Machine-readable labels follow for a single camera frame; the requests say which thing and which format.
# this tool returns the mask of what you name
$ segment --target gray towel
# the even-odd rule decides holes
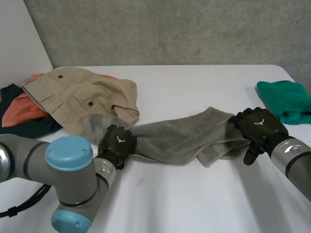
[[[249,141],[227,120],[232,114],[209,107],[186,118],[130,127],[117,117],[88,115],[84,118],[86,138],[98,144],[110,124],[130,129],[137,136],[132,157],[148,162],[185,165],[197,157],[205,166],[217,159],[245,154]]]

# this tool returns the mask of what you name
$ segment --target orange cloth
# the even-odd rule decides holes
[[[42,75],[44,74],[34,74],[31,79],[40,78]],[[108,75],[102,74],[102,76],[109,79],[116,79]],[[10,107],[4,113],[2,127],[11,127],[32,119],[48,116],[49,114],[47,112],[40,109],[26,93],[23,93],[12,101]]]

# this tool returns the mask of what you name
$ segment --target white table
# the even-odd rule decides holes
[[[83,67],[137,83],[138,124],[187,117],[209,106],[237,113],[264,107],[258,81],[291,80],[280,67],[119,66]],[[286,126],[311,146],[310,126]],[[41,138],[67,135],[65,130]],[[242,158],[205,168],[129,161],[109,190],[91,233],[309,233],[311,203],[262,155],[252,166]],[[0,185],[0,210],[22,203],[40,184],[14,179]],[[54,189],[33,208],[0,219],[3,233],[53,233],[58,206]]]

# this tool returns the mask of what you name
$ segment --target beige shirt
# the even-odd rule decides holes
[[[89,114],[117,116],[130,125],[139,117],[137,87],[131,80],[66,67],[27,81],[23,89],[42,110],[76,135],[84,136],[83,117]]]

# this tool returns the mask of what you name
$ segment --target green towel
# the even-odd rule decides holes
[[[257,88],[270,111],[289,125],[311,124],[311,96],[291,81],[258,82]]]

